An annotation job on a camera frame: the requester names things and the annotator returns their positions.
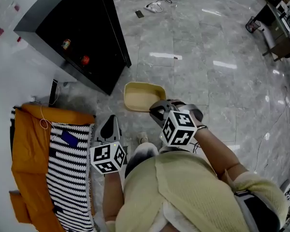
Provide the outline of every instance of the striped fabric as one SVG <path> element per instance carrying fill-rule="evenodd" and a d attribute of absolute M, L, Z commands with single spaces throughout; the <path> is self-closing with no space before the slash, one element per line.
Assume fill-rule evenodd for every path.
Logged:
<path fill-rule="evenodd" d="M 63 228 L 70 232 L 98 231 L 91 213 L 89 150 L 91 125 L 75 126 L 52 123 L 46 181 L 55 206 L 54 212 Z M 66 131 L 78 139 L 70 147 L 61 139 Z"/>

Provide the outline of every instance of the shoe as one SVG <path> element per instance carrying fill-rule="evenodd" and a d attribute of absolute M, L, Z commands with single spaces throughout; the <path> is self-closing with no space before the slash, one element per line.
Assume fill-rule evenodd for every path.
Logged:
<path fill-rule="evenodd" d="M 138 141 L 139 144 L 148 142 L 147 133 L 145 131 L 142 131 L 139 134 L 137 134 L 137 141 Z"/>

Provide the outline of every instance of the wristband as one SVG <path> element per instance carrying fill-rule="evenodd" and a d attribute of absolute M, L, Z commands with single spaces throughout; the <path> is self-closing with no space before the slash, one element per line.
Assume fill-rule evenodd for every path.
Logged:
<path fill-rule="evenodd" d="M 201 126 L 197 126 L 197 131 L 198 130 L 201 130 L 201 129 L 208 129 L 208 127 L 207 126 L 205 126 L 205 125 L 201 125 Z"/>

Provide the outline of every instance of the yellow bowl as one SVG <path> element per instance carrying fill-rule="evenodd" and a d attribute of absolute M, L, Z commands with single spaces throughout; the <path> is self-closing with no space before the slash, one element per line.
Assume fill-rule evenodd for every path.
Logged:
<path fill-rule="evenodd" d="M 130 82 L 125 85 L 124 103 L 126 109 L 135 112 L 149 112 L 155 102 L 166 100 L 163 87 L 151 83 Z"/>

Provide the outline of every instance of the orange blanket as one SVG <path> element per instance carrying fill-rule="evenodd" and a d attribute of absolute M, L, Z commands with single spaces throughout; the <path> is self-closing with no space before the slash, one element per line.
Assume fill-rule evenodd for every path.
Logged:
<path fill-rule="evenodd" d="M 92 115 L 57 108 L 43 107 L 43 115 L 57 123 L 94 123 Z M 46 183 L 51 126 L 43 129 L 42 118 L 40 106 L 23 105 L 21 111 L 15 110 L 12 173 L 20 193 L 10 192 L 10 197 L 19 222 L 32 223 L 39 232 L 64 232 L 52 211 Z"/>

